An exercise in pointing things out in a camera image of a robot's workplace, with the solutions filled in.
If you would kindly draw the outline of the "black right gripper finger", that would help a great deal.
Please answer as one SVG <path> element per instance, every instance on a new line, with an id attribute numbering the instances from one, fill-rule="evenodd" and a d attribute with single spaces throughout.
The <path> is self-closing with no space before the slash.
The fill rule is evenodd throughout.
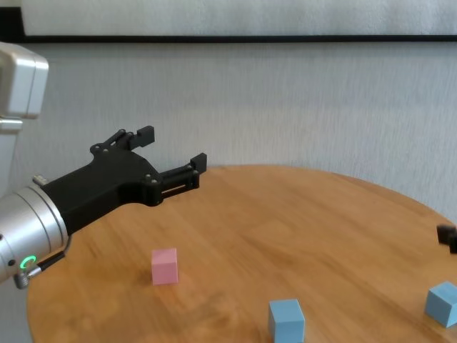
<path id="1" fill-rule="evenodd" d="M 439 224 L 436 227 L 438 243 L 449 247 L 451 254 L 457 254 L 457 233 L 456 226 Z"/>

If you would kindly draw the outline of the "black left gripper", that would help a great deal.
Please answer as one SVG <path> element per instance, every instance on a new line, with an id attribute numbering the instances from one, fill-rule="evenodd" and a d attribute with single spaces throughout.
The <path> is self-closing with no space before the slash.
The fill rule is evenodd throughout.
<path id="1" fill-rule="evenodd" d="M 103 143 L 106 150 L 91 150 L 94 158 L 90 164 L 42 187 L 56 205 L 68 234 L 125 204 L 153 207 L 166 198 L 199 188 L 207 155 L 200 153 L 184 166 L 161 172 L 160 178 L 145 158 L 128 151 L 154 141 L 152 126 L 136 133 L 120 129 Z"/>

